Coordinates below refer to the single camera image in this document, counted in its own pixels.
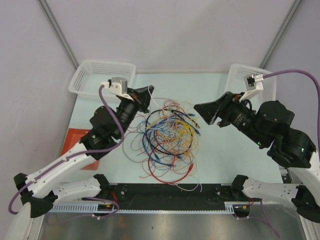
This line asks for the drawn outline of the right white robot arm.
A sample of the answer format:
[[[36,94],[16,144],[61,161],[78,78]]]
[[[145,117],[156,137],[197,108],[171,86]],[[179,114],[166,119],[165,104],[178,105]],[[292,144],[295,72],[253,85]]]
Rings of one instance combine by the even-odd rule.
[[[278,100],[266,101],[254,110],[243,95],[227,91],[216,101],[193,108],[208,125],[220,119],[220,128],[232,125],[260,149],[268,149],[267,155],[294,172],[302,183],[266,183],[238,174],[230,186],[231,196],[237,201],[251,198],[276,202],[319,223],[320,155],[316,145],[306,133],[291,128],[295,114]]]

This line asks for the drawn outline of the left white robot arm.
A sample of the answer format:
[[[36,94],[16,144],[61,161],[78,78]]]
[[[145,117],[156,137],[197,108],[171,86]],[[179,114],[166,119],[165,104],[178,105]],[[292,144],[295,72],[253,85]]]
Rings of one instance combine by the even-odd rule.
[[[34,220],[59,203],[81,198],[105,200],[110,196],[109,182],[102,174],[74,183],[62,183],[62,179],[100,160],[123,143],[136,114],[149,112],[154,86],[127,88],[117,93],[120,104],[116,110],[103,98],[104,88],[105,84],[99,87],[103,105],[90,119],[92,128],[87,134],[49,165],[32,174],[19,173],[14,177],[17,193],[10,200],[8,211],[15,217],[5,239],[26,240]]]

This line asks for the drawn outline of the right white mesh basket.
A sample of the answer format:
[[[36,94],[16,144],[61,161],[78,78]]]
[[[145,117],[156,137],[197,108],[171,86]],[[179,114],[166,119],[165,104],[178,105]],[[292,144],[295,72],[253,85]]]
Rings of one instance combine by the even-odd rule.
[[[262,103],[276,100],[277,77],[269,77],[258,84],[263,87],[262,91],[257,91],[255,85],[249,86],[247,77],[261,77],[271,74],[271,71],[243,64],[232,64],[227,76],[224,91],[233,94],[254,91],[254,95],[247,97],[254,109],[258,109]]]

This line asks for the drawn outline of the white mesh basket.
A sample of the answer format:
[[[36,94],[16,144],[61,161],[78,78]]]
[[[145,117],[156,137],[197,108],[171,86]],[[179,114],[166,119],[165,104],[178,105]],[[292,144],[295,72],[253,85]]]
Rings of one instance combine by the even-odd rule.
[[[82,98],[98,99],[101,83],[113,77],[121,77],[127,80],[131,88],[135,74],[136,66],[132,63],[87,59],[77,68],[68,90]]]
[[[254,95],[247,97],[254,109],[258,109],[262,103],[276,100],[277,77],[269,77],[258,84],[263,87],[262,91],[257,91],[255,85],[249,86],[247,77],[261,77],[271,74],[271,71],[243,64],[232,64],[227,76],[224,91],[233,94],[254,91]]]

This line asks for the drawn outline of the left white mesh basket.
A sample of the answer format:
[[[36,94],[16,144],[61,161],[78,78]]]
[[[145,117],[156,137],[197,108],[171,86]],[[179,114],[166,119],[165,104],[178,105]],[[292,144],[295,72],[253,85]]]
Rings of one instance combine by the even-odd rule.
[[[136,66],[132,63],[87,59],[77,68],[68,90],[82,98],[98,99],[101,83],[113,77],[121,77],[127,80],[131,88],[135,74]]]

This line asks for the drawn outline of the orange plastic bin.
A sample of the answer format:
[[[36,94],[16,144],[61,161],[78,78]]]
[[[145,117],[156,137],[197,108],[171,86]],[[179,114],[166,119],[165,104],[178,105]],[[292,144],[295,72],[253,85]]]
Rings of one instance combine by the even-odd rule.
[[[64,155],[69,151],[80,139],[89,132],[88,129],[80,128],[69,128],[64,139],[62,150],[60,156]],[[88,164],[81,168],[84,171],[96,171],[99,168],[100,161],[95,161],[94,163]]]

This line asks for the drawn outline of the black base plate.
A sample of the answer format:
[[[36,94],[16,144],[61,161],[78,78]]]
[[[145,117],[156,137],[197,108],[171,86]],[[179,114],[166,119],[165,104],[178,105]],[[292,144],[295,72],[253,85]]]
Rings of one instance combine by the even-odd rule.
[[[225,202],[257,203],[246,196],[235,197],[230,185],[205,183],[191,190],[164,183],[118,183],[99,192],[96,197],[116,200],[121,210],[137,211],[213,211],[222,210]]]

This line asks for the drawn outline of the aluminium frame post left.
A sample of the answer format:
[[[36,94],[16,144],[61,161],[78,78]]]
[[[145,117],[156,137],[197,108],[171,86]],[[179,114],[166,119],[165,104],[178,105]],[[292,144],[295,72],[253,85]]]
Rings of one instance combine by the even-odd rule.
[[[76,71],[77,68],[79,67],[79,62],[70,46],[68,43],[67,38],[65,37],[65,34],[63,33],[62,28],[60,27],[54,12],[52,11],[50,5],[46,0],[37,0],[36,1],[43,12],[46,20],[48,21],[53,33],[55,34],[59,44],[61,45],[67,59],[71,63],[72,67]]]

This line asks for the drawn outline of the aluminium frame post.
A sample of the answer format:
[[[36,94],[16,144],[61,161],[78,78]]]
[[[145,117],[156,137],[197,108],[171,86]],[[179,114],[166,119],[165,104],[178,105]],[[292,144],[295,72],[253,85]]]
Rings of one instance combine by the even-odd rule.
[[[60,27],[54,12],[52,11],[50,5],[46,0],[37,0],[36,1],[43,12],[46,20],[48,21],[53,33],[55,34],[59,44],[61,45],[67,59],[71,63],[72,67],[76,71],[77,68],[79,67],[79,62],[70,46],[68,43],[67,38],[65,37],[65,34],[63,33],[62,28]]]
[[[267,66],[302,4],[302,0],[294,0],[292,2],[288,12],[286,13],[282,23],[279,26],[279,29],[277,30],[273,40],[271,41],[270,46],[268,47],[264,57],[262,58],[261,63],[259,64],[259,68],[264,69]]]

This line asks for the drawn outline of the aluminium frame post right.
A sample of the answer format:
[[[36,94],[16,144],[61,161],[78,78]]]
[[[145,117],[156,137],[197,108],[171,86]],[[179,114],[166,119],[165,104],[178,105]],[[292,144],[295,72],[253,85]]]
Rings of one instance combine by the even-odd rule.
[[[268,47],[264,57],[262,58],[261,63],[259,64],[259,68],[264,69],[267,66],[302,4],[302,0],[294,0],[292,2],[288,12],[286,13],[282,23],[279,26],[279,29],[277,30],[273,40],[271,41],[270,46]]]

